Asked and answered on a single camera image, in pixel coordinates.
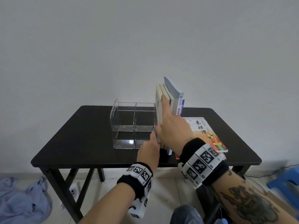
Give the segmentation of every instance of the hand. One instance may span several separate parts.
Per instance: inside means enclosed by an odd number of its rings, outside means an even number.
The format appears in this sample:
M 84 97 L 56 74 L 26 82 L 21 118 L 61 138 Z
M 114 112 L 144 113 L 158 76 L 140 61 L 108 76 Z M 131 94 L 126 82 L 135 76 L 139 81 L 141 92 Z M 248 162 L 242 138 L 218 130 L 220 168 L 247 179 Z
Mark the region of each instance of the hand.
M 161 141 L 179 156 L 185 144 L 194 139 L 189 123 L 181 116 L 171 114 L 167 98 L 162 95 L 163 120 L 162 125 L 156 127 L 157 135 Z
M 150 140 L 143 143 L 137 154 L 137 162 L 150 166 L 153 174 L 156 172 L 160 157 L 160 146 L 157 143 L 155 132 L 150 134 Z

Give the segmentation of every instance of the right hand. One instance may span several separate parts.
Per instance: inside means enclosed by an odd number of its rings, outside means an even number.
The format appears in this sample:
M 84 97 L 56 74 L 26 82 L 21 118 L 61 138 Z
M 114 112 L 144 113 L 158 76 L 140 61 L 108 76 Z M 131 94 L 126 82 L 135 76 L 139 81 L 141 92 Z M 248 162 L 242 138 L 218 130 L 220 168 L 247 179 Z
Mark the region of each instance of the right hand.
M 167 98 L 162 95 L 163 120 L 156 132 L 161 141 L 177 155 L 181 155 L 185 144 L 194 139 L 194 134 L 187 121 L 179 115 L 171 114 Z

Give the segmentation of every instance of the clear acrylic organizer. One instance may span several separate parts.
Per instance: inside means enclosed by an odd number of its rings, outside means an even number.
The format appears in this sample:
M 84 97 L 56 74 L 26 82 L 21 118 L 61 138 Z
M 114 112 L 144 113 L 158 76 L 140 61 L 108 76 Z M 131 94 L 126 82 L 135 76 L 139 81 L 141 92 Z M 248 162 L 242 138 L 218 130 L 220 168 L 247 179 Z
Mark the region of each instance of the clear acrylic organizer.
M 113 146 L 139 149 L 157 126 L 155 103 L 114 102 L 110 113 Z

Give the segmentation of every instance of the stack of books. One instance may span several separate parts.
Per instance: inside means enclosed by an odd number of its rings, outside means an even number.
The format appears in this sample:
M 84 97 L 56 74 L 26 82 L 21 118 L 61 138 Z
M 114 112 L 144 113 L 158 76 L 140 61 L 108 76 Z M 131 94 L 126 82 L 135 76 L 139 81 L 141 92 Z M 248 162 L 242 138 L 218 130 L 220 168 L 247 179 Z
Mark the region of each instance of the stack of books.
M 165 95 L 170 104 L 170 110 L 173 115 L 181 115 L 184 107 L 183 96 L 184 92 L 174 83 L 171 77 L 164 77 L 164 83 L 156 85 L 155 107 L 158 123 L 162 124 L 163 111 L 161 96 Z M 172 154 L 172 150 L 157 138 L 158 143 L 161 143 L 160 148 L 165 149 L 168 155 Z

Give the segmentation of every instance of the electrical outlet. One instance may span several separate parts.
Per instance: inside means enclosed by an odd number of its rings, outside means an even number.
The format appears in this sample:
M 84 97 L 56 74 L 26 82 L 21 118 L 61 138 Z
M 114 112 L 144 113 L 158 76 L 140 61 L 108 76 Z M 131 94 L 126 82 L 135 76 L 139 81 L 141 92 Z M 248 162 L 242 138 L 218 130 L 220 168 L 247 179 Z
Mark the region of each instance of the electrical outlet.
M 70 192 L 73 195 L 74 200 L 77 202 L 79 195 L 80 195 L 79 182 L 71 184 Z M 60 201 L 60 206 L 61 206 L 62 210 L 65 209 L 65 206 L 63 205 L 63 203 L 61 201 Z

